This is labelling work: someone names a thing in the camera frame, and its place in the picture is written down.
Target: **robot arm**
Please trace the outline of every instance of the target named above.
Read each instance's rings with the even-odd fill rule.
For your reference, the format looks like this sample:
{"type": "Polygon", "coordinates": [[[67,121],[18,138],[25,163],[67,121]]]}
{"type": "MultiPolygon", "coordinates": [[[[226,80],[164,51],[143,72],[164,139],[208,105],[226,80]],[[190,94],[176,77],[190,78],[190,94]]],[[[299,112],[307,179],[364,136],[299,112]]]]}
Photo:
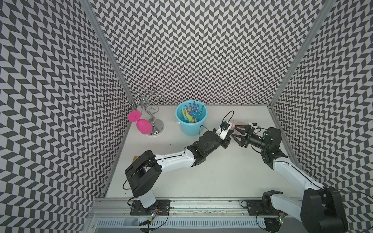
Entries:
{"type": "Polygon", "coordinates": [[[283,211],[301,221],[310,233],[342,233],[348,230],[341,195],[334,188],[326,188],[295,166],[280,149],[281,134],[276,128],[268,128],[263,137],[256,135],[251,125],[235,126],[242,135],[232,134],[233,124],[223,122],[219,129],[207,131],[198,141],[184,151],[168,155],[144,152],[127,169],[126,176],[133,195],[144,208],[156,202],[151,190],[161,172],[201,164],[219,146],[227,148],[231,137],[241,147],[252,145],[260,148],[263,162],[280,173],[300,194],[303,200],[289,198],[278,191],[264,193],[264,208],[283,211]]]}

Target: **metal frame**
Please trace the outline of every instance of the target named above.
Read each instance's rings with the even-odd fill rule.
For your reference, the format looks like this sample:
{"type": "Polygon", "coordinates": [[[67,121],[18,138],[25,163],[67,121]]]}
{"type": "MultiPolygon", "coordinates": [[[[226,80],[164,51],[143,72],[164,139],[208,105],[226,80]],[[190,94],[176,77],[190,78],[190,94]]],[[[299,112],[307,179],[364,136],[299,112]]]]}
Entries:
{"type": "MultiPolygon", "coordinates": [[[[169,199],[171,218],[256,218],[240,206],[243,200],[261,198],[158,198],[169,199]]],[[[97,198],[86,216],[82,233],[94,233],[99,218],[139,218],[131,215],[129,198],[97,198]]],[[[277,215],[259,215],[258,218],[277,218],[277,215]]]]}
{"type": "Polygon", "coordinates": [[[96,33],[96,36],[99,40],[99,42],[102,45],[102,49],[106,53],[107,58],[109,59],[109,62],[111,63],[114,72],[117,74],[118,79],[120,83],[122,84],[123,90],[125,94],[127,95],[127,98],[133,103],[134,100],[132,98],[131,91],[129,90],[126,79],[123,76],[123,73],[121,72],[119,65],[114,57],[113,51],[110,48],[110,45],[108,43],[108,40],[106,39],[104,32],[102,31],[102,28],[100,24],[97,21],[96,14],[93,12],[92,5],[90,3],[90,0],[79,0],[80,4],[82,5],[82,9],[84,10],[88,21],[91,23],[91,26],[96,33]]]}
{"type": "Polygon", "coordinates": [[[269,114],[271,115],[272,117],[272,120],[273,122],[275,123],[275,126],[276,128],[278,128],[280,131],[281,131],[281,137],[282,137],[282,142],[283,142],[283,146],[290,158],[290,160],[298,167],[298,168],[301,168],[300,167],[300,164],[299,164],[299,161],[293,151],[293,147],[291,146],[290,142],[289,142],[289,139],[288,137],[286,136],[285,134],[285,131],[283,130],[282,126],[281,126],[281,123],[279,122],[277,116],[276,116],[276,113],[274,112],[273,109],[271,109],[269,106],[268,106],[268,112],[269,114]]]}
{"type": "MultiPolygon", "coordinates": [[[[176,107],[178,104],[159,104],[161,107],[176,107]]],[[[268,104],[205,104],[205,106],[268,106],[268,104]]]]}
{"type": "Polygon", "coordinates": [[[129,122],[129,124],[128,124],[127,128],[126,128],[126,132],[124,133],[124,136],[122,138],[122,142],[120,143],[119,149],[117,151],[117,155],[114,158],[114,163],[113,163],[112,169],[110,170],[109,176],[108,176],[108,178],[106,180],[106,183],[105,183],[105,186],[104,186],[104,192],[103,192],[103,195],[101,196],[101,198],[105,197],[105,195],[107,193],[107,190],[109,189],[110,183],[111,183],[111,181],[113,179],[113,176],[114,176],[114,172],[115,172],[116,166],[118,165],[118,161],[119,161],[120,155],[122,154],[124,143],[126,142],[126,138],[128,136],[129,128],[131,127],[131,123],[132,122],[129,122]]]}
{"type": "Polygon", "coordinates": [[[288,85],[291,77],[297,70],[298,65],[301,63],[305,53],[307,52],[308,48],[310,47],[313,39],[316,37],[318,31],[320,30],[322,24],[324,23],[326,17],[330,13],[334,3],[336,0],[325,0],[325,4],[322,6],[320,12],[318,13],[315,22],[311,26],[310,31],[306,35],[301,47],[299,48],[298,53],[295,55],[294,60],[290,64],[288,71],[286,72],[281,84],[279,85],[278,89],[276,90],[273,98],[271,99],[269,106],[273,107],[279,100],[281,94],[285,90],[286,86],[288,85]]]}

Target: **blue bucket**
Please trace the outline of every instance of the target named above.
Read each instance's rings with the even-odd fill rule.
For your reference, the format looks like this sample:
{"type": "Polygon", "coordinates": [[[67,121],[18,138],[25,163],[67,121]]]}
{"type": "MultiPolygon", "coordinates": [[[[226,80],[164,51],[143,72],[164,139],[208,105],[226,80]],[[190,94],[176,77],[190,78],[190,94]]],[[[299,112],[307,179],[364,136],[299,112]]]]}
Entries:
{"type": "Polygon", "coordinates": [[[203,125],[203,122],[206,120],[207,115],[208,115],[208,111],[207,111],[206,106],[203,103],[201,103],[200,101],[196,101],[196,100],[184,101],[181,104],[179,104],[176,107],[176,110],[175,110],[176,120],[179,122],[181,130],[183,131],[183,133],[185,133],[186,135],[190,135],[190,136],[198,135],[200,133],[200,126],[203,125]],[[200,111],[202,106],[204,106],[204,107],[202,109],[201,115],[199,117],[197,117],[197,122],[196,123],[189,123],[189,121],[184,119],[181,111],[182,111],[182,107],[184,107],[185,105],[189,106],[189,103],[191,103],[192,106],[193,106],[194,101],[195,101],[196,105],[197,104],[200,105],[198,107],[198,112],[200,111]]]}

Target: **metal stand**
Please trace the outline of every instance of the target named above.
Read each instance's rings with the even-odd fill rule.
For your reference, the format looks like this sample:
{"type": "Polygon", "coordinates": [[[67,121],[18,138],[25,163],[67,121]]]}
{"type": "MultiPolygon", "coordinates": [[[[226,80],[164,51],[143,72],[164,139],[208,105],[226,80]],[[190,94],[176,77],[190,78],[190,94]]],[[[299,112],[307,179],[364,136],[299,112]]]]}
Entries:
{"type": "Polygon", "coordinates": [[[150,107],[150,101],[149,99],[150,98],[156,98],[157,101],[163,101],[164,99],[164,96],[163,95],[159,95],[159,94],[156,94],[156,91],[152,88],[150,89],[147,89],[145,91],[145,93],[140,93],[140,92],[135,92],[134,95],[132,96],[133,98],[140,98],[140,100],[134,102],[134,103],[131,103],[131,101],[126,101],[126,108],[130,108],[131,106],[133,106],[134,104],[137,104],[140,102],[140,106],[141,106],[141,114],[142,114],[142,110],[144,110],[146,113],[148,113],[150,115],[150,119],[148,120],[149,123],[153,126],[153,129],[150,133],[148,133],[149,136],[157,136],[159,135],[163,129],[164,129],[164,124],[163,122],[160,120],[160,119],[156,119],[153,114],[157,113],[159,111],[159,108],[158,110],[156,110],[154,107],[150,107]]]}

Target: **black cable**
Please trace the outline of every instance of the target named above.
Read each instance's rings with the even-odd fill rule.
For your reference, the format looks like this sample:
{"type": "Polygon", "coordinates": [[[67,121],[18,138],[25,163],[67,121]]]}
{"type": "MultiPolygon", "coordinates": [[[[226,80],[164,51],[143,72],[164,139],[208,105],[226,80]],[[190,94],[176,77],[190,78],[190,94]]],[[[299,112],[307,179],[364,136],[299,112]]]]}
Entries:
{"type": "Polygon", "coordinates": [[[204,127],[205,129],[207,129],[204,125],[200,125],[200,137],[201,137],[201,127],[204,127]]]}
{"type": "Polygon", "coordinates": [[[340,191],[340,190],[337,190],[337,191],[329,191],[329,192],[339,192],[339,193],[361,193],[361,194],[364,194],[368,197],[370,197],[372,200],[373,200],[373,196],[370,196],[366,193],[363,193],[363,192],[360,192],[360,191],[340,191]]]}
{"type": "Polygon", "coordinates": [[[247,209],[247,206],[243,206],[242,205],[242,202],[244,202],[245,200],[241,201],[240,205],[242,206],[242,208],[246,208],[247,209]]]}
{"type": "Polygon", "coordinates": [[[251,148],[252,148],[253,150],[255,150],[257,153],[261,154],[259,151],[257,151],[256,149],[254,149],[253,145],[251,145],[251,148]]]}
{"type": "MultiPolygon", "coordinates": [[[[154,160],[154,161],[148,163],[147,165],[143,166],[141,169],[137,170],[134,174],[138,173],[140,170],[142,170],[143,168],[145,168],[145,167],[148,166],[149,164],[154,163],[155,161],[158,161],[158,160],[154,160]]],[[[132,174],[132,175],[131,175],[131,176],[130,176],[126,181],[124,181],[124,183],[123,183],[123,185],[122,185],[122,189],[124,189],[124,190],[130,190],[130,189],[126,189],[126,188],[124,188],[124,185],[127,183],[127,181],[128,181],[129,179],[131,179],[131,177],[132,177],[134,174],[132,174]]]]}
{"type": "Polygon", "coordinates": [[[261,128],[260,126],[259,126],[259,128],[256,128],[256,129],[259,129],[259,131],[258,131],[258,133],[261,131],[261,129],[265,129],[265,128],[261,128]]]}
{"type": "Polygon", "coordinates": [[[127,201],[127,205],[129,205],[129,206],[133,207],[133,205],[131,205],[131,204],[129,203],[129,201],[130,201],[130,200],[132,200],[132,199],[135,199],[135,198],[137,198],[137,197],[136,197],[136,196],[134,196],[133,198],[130,198],[130,199],[128,199],[128,201],[127,201]]]}
{"type": "Polygon", "coordinates": [[[227,115],[225,115],[225,117],[224,117],[223,120],[222,120],[222,124],[223,124],[223,122],[224,122],[224,119],[228,116],[229,113],[232,113],[232,116],[230,117],[230,119],[228,120],[228,122],[231,121],[231,119],[232,119],[232,117],[233,117],[233,114],[234,114],[234,111],[233,111],[233,110],[230,111],[230,112],[228,112],[227,115]]]}
{"type": "Polygon", "coordinates": [[[168,211],[167,219],[165,220],[165,222],[162,223],[162,225],[160,225],[159,227],[155,228],[153,231],[155,231],[155,230],[157,230],[158,228],[160,228],[161,226],[163,226],[163,225],[167,222],[169,216],[170,216],[170,211],[168,211]]]}
{"type": "MultiPolygon", "coordinates": [[[[274,161],[273,163],[287,163],[287,164],[291,165],[290,163],[288,163],[288,162],[286,162],[286,161],[274,161]]],[[[297,171],[298,171],[302,176],[304,176],[304,177],[305,177],[305,178],[306,178],[310,183],[312,183],[314,186],[318,187],[318,188],[321,189],[321,190],[325,190],[325,188],[319,187],[319,186],[317,186],[316,184],[314,184],[312,181],[310,181],[310,180],[308,179],[308,177],[305,176],[303,173],[301,173],[298,169],[296,169],[295,167],[294,167],[294,169],[297,170],[297,171]]],[[[337,191],[330,191],[330,190],[328,190],[328,191],[329,191],[329,192],[339,192],[339,193],[360,193],[360,194],[364,194],[364,195],[370,197],[370,198],[373,200],[373,196],[370,196],[370,195],[368,195],[368,194],[366,194],[366,193],[363,193],[363,192],[360,192],[360,191],[340,191],[340,190],[337,190],[337,191]]]]}
{"type": "MultiPolygon", "coordinates": [[[[163,159],[179,157],[179,156],[183,156],[183,154],[181,154],[181,155],[175,155],[175,156],[171,156],[171,157],[166,157],[166,158],[163,158],[163,159]]],[[[142,170],[143,168],[145,168],[145,167],[148,166],[149,164],[154,163],[155,161],[150,162],[150,163],[148,163],[147,165],[143,166],[141,169],[137,170],[134,174],[136,174],[137,172],[139,172],[140,170],[142,170]]],[[[125,183],[127,183],[127,181],[128,181],[128,180],[129,180],[129,179],[130,179],[134,174],[132,174],[132,175],[131,175],[131,176],[130,176],[126,181],[124,181],[123,186],[122,186],[122,189],[124,189],[124,190],[130,190],[130,189],[126,189],[126,188],[124,188],[124,185],[125,185],[125,183]]]]}
{"type": "Polygon", "coordinates": [[[369,230],[373,229],[373,226],[371,226],[370,228],[366,229],[366,230],[363,230],[362,232],[356,232],[356,233],[364,233],[364,232],[368,232],[369,230]]]}
{"type": "Polygon", "coordinates": [[[257,225],[262,229],[262,230],[265,230],[264,228],[262,228],[260,225],[259,225],[259,223],[258,223],[258,215],[256,216],[256,218],[255,218],[255,222],[257,222],[257,225]]]}
{"type": "Polygon", "coordinates": [[[265,137],[264,137],[264,134],[267,133],[267,131],[268,131],[268,130],[266,130],[266,131],[263,132],[263,135],[262,135],[262,138],[263,138],[263,139],[265,138],[265,137]]]}

